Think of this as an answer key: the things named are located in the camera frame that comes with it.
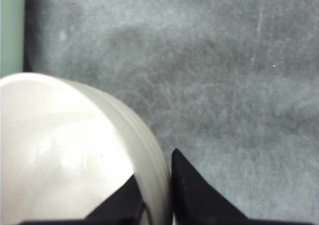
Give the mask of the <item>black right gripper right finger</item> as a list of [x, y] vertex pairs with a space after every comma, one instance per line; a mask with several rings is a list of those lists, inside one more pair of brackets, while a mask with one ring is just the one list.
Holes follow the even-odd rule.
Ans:
[[179, 149], [171, 155], [173, 212], [178, 225], [306, 225], [250, 219], [211, 186]]

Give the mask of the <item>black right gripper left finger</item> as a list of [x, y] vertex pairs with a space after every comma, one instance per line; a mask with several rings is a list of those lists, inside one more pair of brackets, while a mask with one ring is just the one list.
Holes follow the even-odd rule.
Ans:
[[109, 198], [84, 219], [23, 221], [21, 225], [145, 225], [146, 205], [135, 179], [131, 176]]

